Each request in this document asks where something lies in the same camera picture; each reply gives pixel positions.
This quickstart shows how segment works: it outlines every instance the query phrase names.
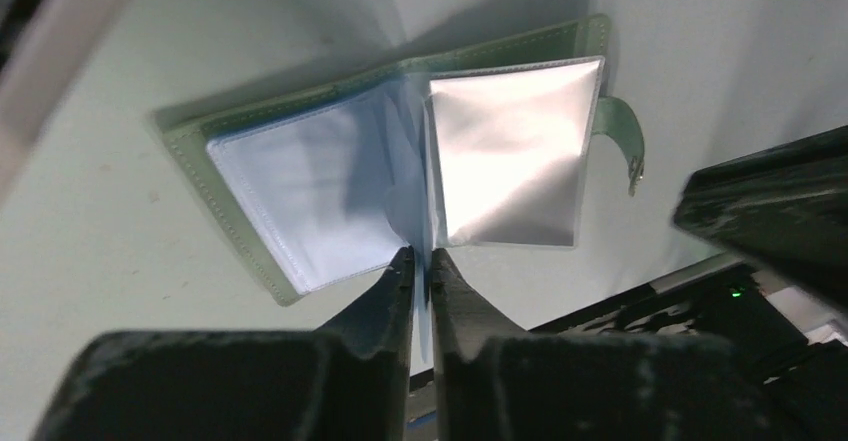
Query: stitching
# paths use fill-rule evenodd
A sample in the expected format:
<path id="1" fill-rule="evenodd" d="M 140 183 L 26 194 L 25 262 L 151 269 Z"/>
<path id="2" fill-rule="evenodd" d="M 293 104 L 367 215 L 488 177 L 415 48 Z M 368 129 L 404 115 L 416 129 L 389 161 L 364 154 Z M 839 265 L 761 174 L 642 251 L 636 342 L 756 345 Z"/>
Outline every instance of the stitching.
<path id="1" fill-rule="evenodd" d="M 222 151 L 221 154 L 226 153 L 227 152 L 227 145 L 225 143 L 220 143 L 220 146 L 221 146 L 221 151 Z M 212 158 L 212 162 L 214 162 L 215 164 L 218 164 L 216 161 L 221 161 L 221 156 L 218 153 L 209 153 L 209 157 Z M 282 238 L 280 237 L 279 233 L 275 229 L 273 229 L 273 227 L 272 227 L 273 225 L 269 222 L 269 219 L 268 219 L 268 213 L 264 209 L 262 209 L 261 206 L 259 206 L 258 204 L 255 203 L 256 192 L 253 190 L 250 183 L 248 183 L 247 180 L 245 179 L 244 173 L 242 172 L 241 168 L 237 167 L 235 174 L 236 174 L 236 176 L 238 176 L 238 179 L 241 182 L 241 185 L 247 190 L 248 196 L 250 197 L 250 200 L 254 201 L 254 204 L 256 205 L 256 208 L 254 209 L 254 211 L 258 212 L 258 215 L 261 218 L 261 220 L 260 220 L 261 224 L 263 224 L 266 227 L 266 229 L 268 229 L 270 231 L 271 236 L 274 238 L 274 240 L 277 242 L 277 244 L 279 244 L 280 247 L 282 248 L 283 254 L 286 256 L 286 259 L 288 259 L 289 262 L 291 263 L 291 267 L 294 270 L 294 277 L 303 281 L 303 283 L 306 285 L 307 288 L 311 288 L 311 286 L 309 285 L 309 281 L 307 281 L 306 278 L 303 276 L 303 270 L 300 268 L 298 263 L 295 262 L 294 258 L 292 258 L 289 250 L 286 249 L 285 245 L 282 242 Z M 248 218 L 248 222 L 250 222 L 250 224 L 253 224 L 253 221 L 250 219 L 250 216 L 247 212 L 248 210 L 244 209 L 243 211 L 245 212 L 245 217 Z M 271 256 L 274 257 L 274 253 L 271 252 L 270 249 L 268 251 L 270 252 Z"/>
<path id="2" fill-rule="evenodd" d="M 272 293 L 274 293 L 277 299 L 282 300 L 282 293 L 280 293 L 279 289 L 273 283 L 271 277 L 268 275 L 262 265 L 256 260 L 256 258 L 253 257 L 253 253 L 250 251 L 250 248 L 248 248 L 247 245 L 244 243 L 244 240 L 242 240 L 241 236 L 238 234 L 238 231 L 236 231 L 235 228 L 233 228 L 230 222 L 227 220 L 227 217 L 224 215 L 224 212 L 221 211 L 220 207 L 218 207 L 218 202 L 215 201 L 215 198 L 209 192 L 209 188 L 206 187 L 206 183 L 204 183 L 200 176 L 197 174 L 197 170 L 195 170 L 191 163 L 188 161 L 188 158 L 186 157 L 185 153 L 183 153 L 179 146 L 177 146 L 176 144 L 172 144 L 171 149 L 182 160 L 183 165 L 189 172 L 189 175 L 191 175 L 192 179 L 194 180 L 195 186 L 200 189 L 200 192 L 206 198 L 206 202 L 209 207 L 211 207 L 215 211 L 215 215 L 221 220 L 221 223 L 224 225 L 224 229 L 226 229 L 226 231 L 230 234 L 230 236 L 233 238 L 233 241 L 235 241 L 238 245 L 239 249 L 245 254 L 245 256 L 247 256 L 254 269 L 256 269 L 256 272 L 259 273 L 259 276 L 262 278 L 263 281 L 265 281 L 265 285 L 268 286 L 268 288 L 271 290 Z"/>
<path id="3" fill-rule="evenodd" d="M 527 45 L 527 44 L 536 43 L 536 42 L 539 42 L 539 41 L 542 41 L 542 40 L 545 40 L 545 39 L 550 39 L 554 36 L 561 36 L 561 35 L 564 35 L 564 34 L 568 34 L 574 29 L 575 29 L 575 27 L 573 27 L 573 26 L 565 28 L 565 29 L 560 29 L 560 30 L 555 31 L 553 33 L 546 34 L 546 35 L 539 35 L 539 36 L 536 36 L 536 37 L 533 37 L 533 38 L 530 38 L 530 39 L 526 39 L 524 41 L 518 41 L 518 42 L 515 42 L 515 43 L 505 44 L 503 46 L 498 46 L 496 48 L 491 48 L 491 49 L 487 49 L 487 50 L 484 50 L 484 51 L 476 51 L 476 52 L 463 54 L 463 55 L 460 55 L 460 56 L 456 56 L 455 59 L 476 58 L 476 57 L 482 56 L 484 54 L 494 53 L 496 51 L 502 51 L 504 49 L 515 48 L 515 47 L 518 47 L 518 46 L 524 46 L 524 45 Z M 426 64 L 429 67 L 429 66 L 433 65 L 433 61 L 428 60 L 428 61 L 425 61 L 424 64 Z M 387 68 L 380 69 L 380 70 L 376 71 L 375 73 L 373 73 L 373 74 L 371 74 L 371 75 L 369 75 L 365 78 L 358 79 L 358 80 L 352 82 L 350 84 L 350 87 L 355 88 L 355 87 L 363 85 L 363 84 L 365 84 L 369 81 L 373 81 L 374 79 L 377 79 L 377 78 L 383 76 L 384 74 L 391 72 L 393 69 L 394 69 L 394 66 L 390 66 L 390 67 L 387 67 Z M 308 98 L 304 98 L 304 99 L 301 99 L 299 101 L 292 101 L 290 103 L 283 103 L 282 105 L 274 106 L 272 108 L 268 108 L 268 109 L 265 109 L 265 110 L 262 110 L 262 111 L 259 111 L 259 112 L 256 112 L 256 113 L 251 113 L 251 114 L 247 114 L 247 115 L 244 115 L 244 116 L 240 116 L 240 117 L 237 117 L 235 119 L 213 122 L 213 123 L 209 124 L 208 127 L 210 127 L 210 128 L 221 128 L 221 127 L 233 124 L 233 123 L 239 123 L 239 122 L 247 121 L 249 119 L 253 119 L 253 118 L 257 118 L 257 117 L 264 116 L 264 115 L 267 115 L 267 114 L 271 114 L 275 111 L 290 109 L 290 108 L 294 108 L 294 107 L 297 107 L 297 106 L 302 106 L 304 104 L 309 104 L 313 101 L 318 101 L 318 100 L 323 99 L 323 98 L 329 98 L 329 97 L 333 96 L 334 94 L 336 94 L 335 90 L 331 89 L 326 93 L 316 94 L 315 96 L 310 96 Z M 193 135 L 201 132 L 201 129 L 202 128 L 196 128 L 196 129 L 194 129 L 194 130 L 192 130 L 188 133 L 181 134 L 180 136 L 177 136 L 176 138 L 171 139 L 170 142 L 173 143 L 175 141 L 179 141 L 179 140 L 186 138 L 188 136 L 193 136 Z"/>
<path id="4" fill-rule="evenodd" d="M 601 27 L 603 27 L 603 24 L 602 24 L 602 23 L 598 23 L 598 22 L 596 22 L 596 21 L 594 21 L 594 20 L 593 20 L 593 21 L 591 21 L 590 23 L 591 23 L 593 26 L 596 26 L 596 25 L 598 25 L 598 24 L 601 24 Z M 607 41 L 607 30 L 606 30 L 606 29 L 601 29 L 601 33 L 600 33 L 600 36 L 599 36 L 599 44 L 598 44 L 598 50 L 599 50 L 600 52 L 603 52 L 603 51 L 604 51 L 604 48 L 606 47 L 606 41 Z"/>
<path id="5" fill-rule="evenodd" d="M 532 38 L 525 39 L 523 41 L 518 41 L 518 42 L 515 42 L 515 43 L 508 43 L 508 44 L 504 44 L 502 46 L 498 46 L 498 47 L 491 48 L 491 49 L 486 49 L 486 50 L 483 50 L 483 51 L 475 51 L 475 52 L 470 52 L 470 53 L 467 53 L 467 54 L 462 54 L 462 55 L 459 55 L 459 56 L 455 56 L 454 59 L 457 60 L 457 59 L 465 59 L 465 58 L 476 58 L 476 57 L 480 57 L 484 54 L 494 53 L 494 52 L 502 51 L 502 50 L 505 50 L 505 49 L 516 48 L 518 46 L 526 46 L 528 44 L 537 43 L 539 41 L 542 41 L 542 40 L 545 40 L 545 39 L 550 39 L 550 38 L 553 38 L 555 36 L 562 36 L 562 35 L 565 35 L 565 34 L 569 34 L 572 31 L 574 31 L 576 29 L 581 29 L 581 28 L 582 28 L 582 25 L 578 23 L 577 25 L 558 29 L 558 30 L 554 31 L 553 33 L 549 33 L 549 34 L 546 34 L 546 35 L 534 36 Z M 603 49 L 603 46 L 604 46 L 603 40 L 604 40 L 605 35 L 606 35 L 606 29 L 602 29 L 601 30 L 601 49 Z M 433 64 L 434 64 L 434 61 L 427 60 L 427 61 L 424 62 L 424 64 L 427 67 L 432 67 Z M 376 72 L 374 72 L 370 76 L 367 76 L 367 77 L 364 77 L 362 79 L 358 79 L 356 81 L 353 81 L 352 83 L 350 83 L 350 85 L 348 87 L 349 88 L 355 88 L 357 86 L 361 86 L 361 85 L 363 85 L 363 84 L 365 84 L 369 81 L 372 81 L 374 79 L 377 79 L 377 78 L 385 75 L 386 73 L 391 72 L 393 69 L 395 69 L 395 66 L 390 66 L 388 68 L 383 68 L 383 69 L 377 70 Z M 228 125 L 231 125 L 231 124 L 234 124 L 234 123 L 242 123 L 244 121 L 248 121 L 250 119 L 258 118 L 260 116 L 270 115 L 270 114 L 277 112 L 277 111 L 292 109 L 292 108 L 295 108 L 297 106 L 303 106 L 305 104 L 310 104 L 314 101 L 329 98 L 331 96 L 334 96 L 335 94 L 336 94 L 336 89 L 335 89 L 335 87 L 333 87 L 325 93 L 316 94 L 315 96 L 310 96 L 308 98 L 304 98 L 304 99 L 301 99 L 301 100 L 298 100 L 298 101 L 282 103 L 280 105 L 277 105 L 277 106 L 274 106 L 274 107 L 271 107 L 271 108 L 268 108 L 268 109 L 264 109 L 262 111 L 250 113 L 250 114 L 247 114 L 247 115 L 244 115 L 244 116 L 238 116 L 236 118 L 229 119 L 229 120 L 226 120 L 226 121 L 212 122 L 206 127 L 208 127 L 208 128 L 221 128 L 221 127 L 228 126 Z M 174 153 L 177 155 L 177 157 L 181 160 L 183 167 L 186 169 L 186 171 L 191 176 L 191 178 L 194 182 L 194 185 L 200 190 L 201 195 L 206 198 L 207 205 L 209 207 L 211 207 L 212 210 L 215 212 L 216 217 L 220 220 L 224 229 L 227 231 L 227 233 L 229 233 L 229 235 L 233 239 L 233 241 L 235 241 L 235 243 L 238 245 L 239 250 L 247 257 L 248 261 L 253 266 L 253 268 L 256 270 L 256 272 L 259 274 L 259 276 L 262 278 L 262 280 L 265 282 L 265 285 L 268 287 L 268 289 L 271 290 L 271 292 L 276 296 L 276 298 L 278 300 L 282 301 L 282 300 L 284 300 L 284 298 L 283 298 L 282 294 L 280 293 L 279 289 L 277 288 L 276 284 L 272 281 L 270 275 L 268 275 L 268 273 L 265 271 L 265 269 L 262 267 L 262 265 L 253 256 L 253 253 L 251 252 L 250 248 L 248 248 L 248 246 L 245 244 L 245 242 L 241 238 L 241 236 L 238 234 L 238 231 L 236 231 L 236 229 L 232 227 L 229 220 L 224 215 L 224 212 L 221 211 L 220 207 L 218 207 L 217 201 L 212 196 L 212 194 L 209 192 L 209 188 L 206 187 L 206 183 L 203 182 L 203 180 L 197 174 L 197 170 L 195 170 L 194 167 L 191 165 L 191 163 L 188 161 L 188 158 L 186 157 L 185 153 L 183 153 L 182 150 L 179 148 L 179 146 L 176 144 L 177 141 L 180 141 L 180 140 L 185 139 L 185 138 L 190 137 L 190 136 L 196 136 L 196 135 L 200 134 L 202 129 L 203 129 L 202 127 L 198 127 L 198 128 L 193 129 L 192 131 L 189 131 L 187 133 L 183 133 L 183 134 L 181 134 L 177 137 L 169 139 L 168 142 L 170 143 L 171 149 L 174 151 Z M 362 271 L 360 273 L 356 273 L 354 275 L 351 275 L 350 277 L 355 277 L 355 276 L 357 276 L 359 274 L 363 274 L 365 272 L 367 272 L 367 271 Z M 328 283 L 327 285 L 329 286 L 331 284 L 335 284 L 335 283 L 343 281 L 345 279 L 350 279 L 350 277 L 341 278 L 341 279 L 332 281 L 332 282 Z"/>

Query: white background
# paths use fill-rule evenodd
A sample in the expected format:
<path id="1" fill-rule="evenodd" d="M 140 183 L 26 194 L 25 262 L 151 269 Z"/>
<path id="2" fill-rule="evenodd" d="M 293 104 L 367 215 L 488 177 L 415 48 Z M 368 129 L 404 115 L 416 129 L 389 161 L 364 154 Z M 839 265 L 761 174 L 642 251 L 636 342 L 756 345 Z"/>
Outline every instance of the white background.
<path id="1" fill-rule="evenodd" d="M 155 123 L 595 12 L 615 25 L 609 93 L 647 138 L 636 198 L 614 144 L 597 139 L 577 250 L 453 253 L 526 327 L 709 255 L 669 224 L 692 171 L 844 123 L 848 0 L 134 0 L 0 211 L 0 439 L 27 436 L 100 332 L 313 328 L 376 279 L 277 306 Z"/>

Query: green wallet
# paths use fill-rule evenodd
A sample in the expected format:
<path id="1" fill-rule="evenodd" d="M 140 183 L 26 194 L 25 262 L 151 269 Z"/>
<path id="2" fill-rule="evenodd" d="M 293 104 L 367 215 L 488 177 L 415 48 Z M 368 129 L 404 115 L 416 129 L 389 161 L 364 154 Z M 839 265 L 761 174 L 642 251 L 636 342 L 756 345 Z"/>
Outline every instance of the green wallet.
<path id="1" fill-rule="evenodd" d="M 287 305 L 302 297 L 261 239 L 251 220 L 210 157 L 210 142 L 222 135 L 267 123 L 350 98 L 380 83 L 409 73 L 487 70 L 603 56 L 610 20 L 595 15 L 508 38 L 430 56 L 405 59 L 315 88 L 275 97 L 221 113 L 191 119 L 163 133 L 163 140 L 204 203 L 231 240 L 247 267 Z M 631 195 L 641 179 L 645 145 L 639 123 L 622 100 L 601 96 L 594 107 L 591 134 L 609 136 L 627 164 Z"/>

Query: wallet strap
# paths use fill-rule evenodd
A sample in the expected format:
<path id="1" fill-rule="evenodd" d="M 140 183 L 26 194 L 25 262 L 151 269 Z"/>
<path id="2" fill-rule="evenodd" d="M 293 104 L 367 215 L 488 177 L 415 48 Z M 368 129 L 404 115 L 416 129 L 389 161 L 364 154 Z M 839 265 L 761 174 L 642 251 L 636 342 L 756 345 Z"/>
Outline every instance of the wallet strap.
<path id="1" fill-rule="evenodd" d="M 645 171 L 645 138 L 636 114 L 621 99 L 601 96 L 592 122 L 592 136 L 595 135 L 609 136 L 618 145 L 627 161 L 628 192 L 633 196 Z"/>

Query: card holder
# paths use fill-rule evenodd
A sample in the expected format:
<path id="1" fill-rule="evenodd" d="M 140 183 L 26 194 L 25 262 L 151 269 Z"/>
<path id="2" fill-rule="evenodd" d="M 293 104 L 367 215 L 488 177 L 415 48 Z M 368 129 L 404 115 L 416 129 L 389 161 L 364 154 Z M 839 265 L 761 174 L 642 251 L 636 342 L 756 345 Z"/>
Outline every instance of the card holder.
<path id="1" fill-rule="evenodd" d="M 602 67 L 412 73 L 207 151 L 300 295 L 410 244 L 573 247 Z"/>
<path id="2" fill-rule="evenodd" d="M 450 241 L 447 231 L 443 235 L 440 235 L 439 232 L 422 232 L 422 226 L 438 226 L 438 220 L 433 222 L 432 219 L 432 211 L 438 208 L 434 208 L 430 203 L 428 194 L 430 191 L 427 189 L 427 177 L 432 165 L 429 164 L 431 160 L 427 153 L 428 133 L 424 129 L 425 124 L 430 121 L 429 116 L 432 114 L 433 103 L 429 97 L 429 83 L 431 81 L 444 79 L 441 73 L 446 72 L 453 72 L 453 74 L 445 76 L 465 76 L 473 72 L 479 74 L 487 70 L 509 69 L 518 65 L 535 64 L 541 66 L 545 63 L 557 63 L 581 56 L 602 55 L 606 50 L 608 32 L 609 19 L 604 15 L 596 15 L 502 40 L 432 56 L 410 58 L 348 79 L 188 120 L 185 123 L 165 129 L 163 138 L 175 160 L 197 190 L 198 195 L 208 206 L 212 217 L 232 241 L 236 252 L 242 257 L 245 265 L 257 279 L 267 286 L 278 303 L 286 305 L 296 301 L 304 293 L 344 279 L 347 275 L 355 275 L 379 267 L 383 263 L 380 259 L 384 256 L 384 253 L 393 249 L 393 243 L 398 242 L 398 240 L 404 244 L 416 246 L 427 246 L 427 243 L 430 243 L 429 249 L 432 249 L 436 244 L 459 244 L 456 240 Z M 345 104 L 348 102 L 355 104 L 354 100 L 359 99 L 360 96 L 363 98 L 371 96 L 370 104 L 361 104 L 359 108 L 351 108 L 350 104 Z M 318 131 L 324 129 L 332 135 L 327 136 L 329 141 L 324 142 L 322 140 L 321 143 L 318 143 L 314 139 L 316 135 L 310 130 L 300 133 L 301 136 L 308 134 L 309 136 L 306 137 L 309 141 L 319 144 L 323 149 L 323 151 L 319 150 L 311 154 L 312 164 L 306 165 L 320 165 L 322 162 L 327 162 L 328 159 L 335 159 L 336 164 L 341 165 L 344 163 L 340 161 L 355 157 L 361 161 L 356 163 L 361 172 L 378 173 L 378 175 L 369 177 L 368 183 L 372 184 L 363 184 L 363 186 L 375 187 L 375 191 L 385 190 L 386 170 L 389 171 L 388 176 L 391 179 L 391 184 L 384 193 L 382 211 L 361 209 L 361 206 L 364 205 L 375 205 L 368 190 L 353 190 L 353 192 L 345 194 L 346 206 L 360 207 L 352 209 L 351 212 L 355 213 L 356 219 L 354 221 L 358 220 L 361 223 L 351 223 L 352 234 L 341 233 L 347 237 L 339 237 L 340 240 L 352 240 L 349 244 L 347 241 L 336 244 L 322 241 L 318 243 L 321 249 L 314 251 L 310 248 L 307 250 L 308 246 L 312 246 L 311 240 L 319 238 L 316 236 L 319 228 L 325 229 L 327 223 L 330 223 L 333 219 L 336 221 L 342 218 L 347 219 L 348 214 L 342 213 L 344 214 L 342 216 L 342 214 L 336 213 L 335 218 L 324 218 L 321 222 L 300 223 L 298 229 L 302 228 L 305 234 L 297 236 L 294 236 L 298 232 L 297 230 L 287 229 L 283 232 L 280 229 L 275 230 L 270 227 L 260 228 L 263 225 L 279 224 L 282 220 L 289 219 L 285 217 L 289 215 L 284 216 L 277 211 L 283 205 L 271 203 L 272 206 L 276 206 L 273 209 L 243 208 L 251 202 L 251 199 L 255 202 L 256 196 L 259 196 L 262 190 L 267 188 L 251 187 L 257 184 L 254 180 L 252 183 L 248 183 L 248 189 L 245 189 L 243 183 L 239 184 L 242 181 L 236 181 L 233 186 L 242 186 L 238 189 L 244 189 L 244 192 L 237 193 L 238 189 L 231 189 L 230 181 L 225 180 L 225 177 L 250 180 L 252 176 L 257 176 L 257 173 L 261 173 L 262 170 L 250 168 L 249 163 L 239 169 L 228 167 L 219 170 L 218 165 L 221 164 L 221 156 L 225 155 L 223 153 L 231 155 L 233 152 L 239 152 L 239 148 L 226 146 L 227 143 L 224 140 L 227 136 L 234 135 L 246 138 L 246 134 L 254 129 L 267 128 L 272 130 L 272 126 L 293 126 L 298 124 L 294 121 L 295 119 L 301 119 L 300 117 L 314 115 L 316 112 L 333 108 L 337 103 L 347 106 L 343 108 L 343 111 L 353 109 L 355 113 L 359 113 L 356 117 L 362 117 L 360 116 L 362 113 L 373 113 L 374 119 L 385 120 L 385 124 L 383 124 L 383 121 L 379 121 L 376 128 L 372 128 L 364 121 L 341 123 L 341 126 L 335 124 L 339 123 L 338 120 L 316 123 L 316 127 L 310 129 Z M 591 134 L 607 135 L 621 148 L 627 161 L 627 174 L 632 190 L 640 179 L 644 166 L 644 140 L 638 121 L 629 106 L 616 98 L 600 97 L 597 99 L 594 108 L 595 114 Z M 403 122 L 400 121 L 401 113 L 408 115 Z M 320 116 L 303 119 L 306 119 L 304 124 L 307 124 L 320 119 Z M 335 139 L 333 136 L 343 135 L 344 129 L 348 129 L 352 133 L 371 130 L 369 131 L 371 133 L 369 139 L 380 139 L 379 151 L 387 159 L 385 164 L 382 167 L 378 166 L 378 157 L 373 153 L 367 155 L 359 153 L 361 156 L 354 156 L 354 154 L 344 150 L 336 152 L 333 148 L 335 146 L 332 141 Z M 373 129 L 376 129 L 377 137 L 373 135 Z M 243 152 L 251 153 L 253 151 L 258 151 L 258 149 L 256 147 L 245 148 Z M 289 154 L 283 156 L 283 159 L 266 159 L 265 161 L 270 161 L 268 164 L 280 165 L 267 167 L 265 166 L 266 163 L 261 162 L 261 156 L 258 152 L 254 152 L 253 156 L 255 156 L 254 159 L 250 160 L 248 156 L 245 162 L 259 163 L 263 165 L 263 169 L 267 169 L 270 173 L 273 173 L 274 169 L 285 172 L 283 164 L 292 161 L 287 158 Z M 359 175 L 357 171 L 334 172 L 322 170 L 321 173 L 325 181 L 336 180 L 333 182 L 338 182 L 339 178 L 348 176 L 356 178 Z M 291 180 L 277 179 L 276 182 L 288 183 Z M 325 189 L 329 189 L 329 195 L 326 198 L 321 197 L 320 201 L 329 202 L 329 200 L 338 199 L 341 196 L 339 192 L 333 194 L 329 187 Z M 288 202 L 295 204 L 300 202 L 301 206 L 306 205 L 302 197 L 300 201 L 297 197 L 293 197 L 288 199 Z M 410 216 L 410 210 L 421 213 L 420 218 Z M 380 216 L 384 216 L 384 219 L 387 220 L 385 222 L 388 223 L 388 227 L 384 223 L 380 225 L 379 229 L 375 228 L 378 224 L 375 219 L 380 219 Z M 369 234 L 367 240 L 356 234 L 357 231 L 353 229 L 356 226 L 368 226 L 366 231 L 371 234 Z M 504 238 L 501 237 L 492 239 L 491 242 L 504 242 Z M 519 239 L 519 241 L 523 242 L 527 239 L 525 237 Z M 274 242 L 284 246 L 285 249 L 273 248 Z M 469 242 L 486 244 L 490 241 L 475 238 Z M 352 251 L 351 247 L 358 244 L 363 244 L 362 249 L 356 250 L 357 252 Z M 301 254 L 293 254 L 303 253 L 304 250 L 311 254 L 305 257 Z M 347 251 L 348 254 L 342 255 L 340 258 L 338 256 L 339 250 Z M 338 263 L 339 259 L 346 260 L 343 263 Z"/>

